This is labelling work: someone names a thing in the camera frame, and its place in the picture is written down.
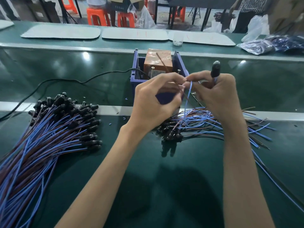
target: stool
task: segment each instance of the stool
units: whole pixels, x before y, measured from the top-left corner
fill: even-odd
[[[74,2],[73,2],[73,0],[68,0],[69,1],[69,4],[68,5],[66,5],[64,2],[63,2],[63,0],[62,0],[62,3],[63,3],[63,5],[64,5],[64,8],[66,9],[66,10],[72,10],[74,13],[78,13],[77,12],[77,9],[76,9],[76,7],[75,7],[75,5],[74,5]]]
[[[146,8],[148,9],[148,0],[145,0],[145,6],[146,6]]]
[[[87,8],[87,15],[89,25],[111,26],[108,12],[105,10]]]
[[[175,15],[174,15],[174,20],[175,18],[179,18],[181,19],[181,22],[184,22],[185,21],[185,15],[186,15],[186,7],[183,7],[180,11],[180,15],[177,16],[177,9],[176,9],[176,12],[175,12]]]
[[[118,14],[117,14],[118,27],[128,27],[127,26],[127,18],[129,19],[130,28],[135,28],[134,14],[132,14],[132,13],[122,13],[122,12],[118,12]]]

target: clear plastic container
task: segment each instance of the clear plastic container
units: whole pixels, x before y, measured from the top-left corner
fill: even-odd
[[[184,42],[184,32],[181,32],[181,31],[174,32],[172,42],[173,42],[173,45],[175,45],[175,46],[182,46],[182,44]]]

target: purple plastic bin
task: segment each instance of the purple plastic bin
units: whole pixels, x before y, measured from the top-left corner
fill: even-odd
[[[133,66],[132,68],[138,68],[140,70],[143,70],[143,64],[145,62],[146,57],[139,57],[138,56],[138,50],[136,49],[134,51],[134,60],[133,60]],[[172,65],[173,65],[173,72],[177,72],[177,70],[180,71],[180,75],[186,77],[189,75],[188,70],[186,70],[185,65],[183,63],[183,60],[180,57],[180,54],[175,51],[174,55],[172,56]],[[142,80],[139,78],[139,73],[137,70],[132,70],[131,73],[131,85],[132,85],[132,92],[133,92],[133,100],[135,95],[135,87],[139,85],[140,83],[143,83],[147,80]],[[159,103],[161,104],[168,104],[172,101],[173,97],[175,96],[174,93],[160,93],[156,95],[156,98],[158,99]]]

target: black pants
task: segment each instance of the black pants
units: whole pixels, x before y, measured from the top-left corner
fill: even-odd
[[[250,11],[245,13],[240,12],[233,33],[247,33],[248,24],[255,15],[260,15],[260,14],[257,14],[255,11]]]
[[[13,10],[11,9],[11,7],[9,6],[7,0],[0,0],[0,5],[2,6],[2,8],[4,9],[6,16],[11,19],[12,21],[16,21],[18,20],[18,18],[14,15]]]

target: person's left hand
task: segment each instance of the person's left hand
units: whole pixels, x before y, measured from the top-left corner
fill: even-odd
[[[184,88],[180,85],[185,81],[186,78],[177,73],[164,73],[139,84],[135,88],[133,111],[126,126],[146,135],[172,116],[181,104]],[[175,92],[176,95],[170,103],[161,105],[155,96],[164,91]]]

